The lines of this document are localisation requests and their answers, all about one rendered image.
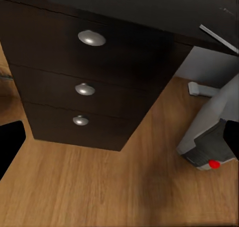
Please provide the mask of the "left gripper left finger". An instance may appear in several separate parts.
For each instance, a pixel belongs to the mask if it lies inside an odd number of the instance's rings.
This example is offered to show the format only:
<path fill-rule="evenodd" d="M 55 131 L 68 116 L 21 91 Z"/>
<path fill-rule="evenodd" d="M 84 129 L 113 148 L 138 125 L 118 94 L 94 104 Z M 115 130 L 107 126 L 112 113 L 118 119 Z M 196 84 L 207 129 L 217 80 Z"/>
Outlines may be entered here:
<path fill-rule="evenodd" d="M 26 133 L 22 121 L 0 126 L 0 180 L 25 140 Z"/>

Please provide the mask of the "notebook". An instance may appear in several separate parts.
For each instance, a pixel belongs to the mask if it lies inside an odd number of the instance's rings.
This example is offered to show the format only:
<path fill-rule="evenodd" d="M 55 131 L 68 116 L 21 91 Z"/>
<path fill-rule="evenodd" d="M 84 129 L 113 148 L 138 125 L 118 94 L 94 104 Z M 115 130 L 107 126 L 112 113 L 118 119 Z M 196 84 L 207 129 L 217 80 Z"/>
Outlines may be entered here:
<path fill-rule="evenodd" d="M 200 29 L 239 54 L 239 17 L 233 13 L 221 8 Z"/>

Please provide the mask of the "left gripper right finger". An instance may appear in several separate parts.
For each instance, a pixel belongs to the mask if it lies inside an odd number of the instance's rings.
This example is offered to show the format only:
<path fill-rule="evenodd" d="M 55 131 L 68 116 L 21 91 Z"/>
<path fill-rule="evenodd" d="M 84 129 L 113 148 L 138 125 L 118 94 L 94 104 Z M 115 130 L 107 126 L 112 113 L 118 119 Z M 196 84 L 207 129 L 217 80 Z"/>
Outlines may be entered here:
<path fill-rule="evenodd" d="M 239 160 L 239 122 L 227 120 L 223 139 Z"/>

